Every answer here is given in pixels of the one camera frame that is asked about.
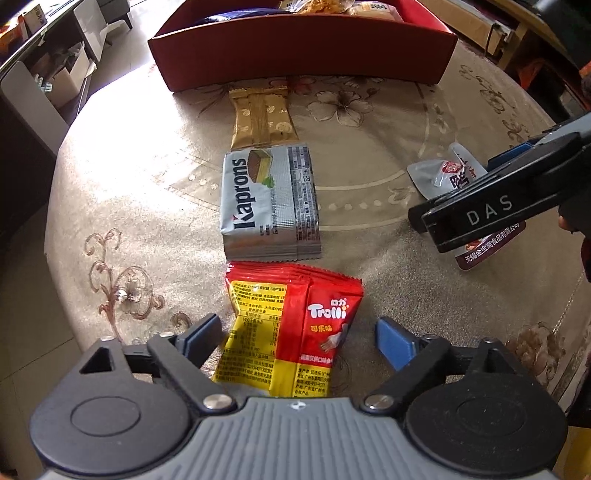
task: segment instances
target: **nutrition label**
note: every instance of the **nutrition label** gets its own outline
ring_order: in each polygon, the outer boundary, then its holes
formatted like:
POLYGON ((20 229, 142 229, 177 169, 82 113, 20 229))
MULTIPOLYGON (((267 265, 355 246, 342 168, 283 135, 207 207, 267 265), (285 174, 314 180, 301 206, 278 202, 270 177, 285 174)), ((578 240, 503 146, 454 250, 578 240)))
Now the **nutrition label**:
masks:
POLYGON ((286 290, 282 284, 230 283, 230 298, 238 314, 214 381, 269 390, 286 290))
POLYGON ((287 152, 290 159, 297 239, 317 242, 320 232, 310 153, 304 146, 288 147, 287 152))

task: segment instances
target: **gray gripper base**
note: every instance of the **gray gripper base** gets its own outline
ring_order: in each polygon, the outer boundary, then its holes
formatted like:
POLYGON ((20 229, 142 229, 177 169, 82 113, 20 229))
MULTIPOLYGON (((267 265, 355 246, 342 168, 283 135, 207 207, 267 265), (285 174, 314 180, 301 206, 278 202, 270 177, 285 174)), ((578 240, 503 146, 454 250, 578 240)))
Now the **gray gripper base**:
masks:
MULTIPOLYGON (((175 457, 134 480, 468 479, 415 450, 391 418, 348 398, 250 398, 228 416, 208 417, 175 457)), ((551 480, 548 471, 527 477, 551 480)), ((44 480, 63 480, 49 471, 44 480)))

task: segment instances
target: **blue gripper pad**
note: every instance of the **blue gripper pad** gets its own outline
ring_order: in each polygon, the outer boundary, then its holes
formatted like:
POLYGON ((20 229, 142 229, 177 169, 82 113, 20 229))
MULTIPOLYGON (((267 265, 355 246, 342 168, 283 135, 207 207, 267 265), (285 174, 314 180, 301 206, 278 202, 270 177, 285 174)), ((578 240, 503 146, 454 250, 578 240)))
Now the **blue gripper pad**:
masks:
POLYGON ((395 370, 400 370, 418 353, 419 338, 389 317, 375 324, 375 346, 395 370))

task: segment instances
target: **gold snack wrapper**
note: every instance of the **gold snack wrapper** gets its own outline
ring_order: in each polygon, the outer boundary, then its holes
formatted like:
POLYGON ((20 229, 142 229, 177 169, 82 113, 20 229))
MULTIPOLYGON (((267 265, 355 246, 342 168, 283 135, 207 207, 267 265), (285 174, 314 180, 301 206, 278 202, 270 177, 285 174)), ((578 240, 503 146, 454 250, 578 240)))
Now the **gold snack wrapper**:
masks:
POLYGON ((246 88, 230 91, 236 108, 231 150, 297 142, 287 111, 287 87, 246 88))

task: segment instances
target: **trolli logo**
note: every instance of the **trolli logo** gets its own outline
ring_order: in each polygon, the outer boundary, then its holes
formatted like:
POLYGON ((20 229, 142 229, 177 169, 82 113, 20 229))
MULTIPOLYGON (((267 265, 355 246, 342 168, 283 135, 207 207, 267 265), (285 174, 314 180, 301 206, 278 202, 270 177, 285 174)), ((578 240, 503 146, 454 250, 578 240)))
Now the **trolli logo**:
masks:
POLYGON ((310 316, 315 318, 327 318, 327 319, 344 319, 347 315, 347 309, 349 305, 347 305, 347 299, 338 299, 338 300, 331 300, 330 307, 324 308, 324 305, 321 303, 313 303, 312 305, 308 305, 308 310, 310 311, 310 316))
POLYGON ((245 158, 235 158, 232 160, 232 169, 234 172, 234 190, 236 192, 237 215, 234 215, 234 228, 254 228, 255 222, 252 221, 254 212, 252 204, 256 198, 251 195, 251 189, 248 186, 248 168, 245 158))

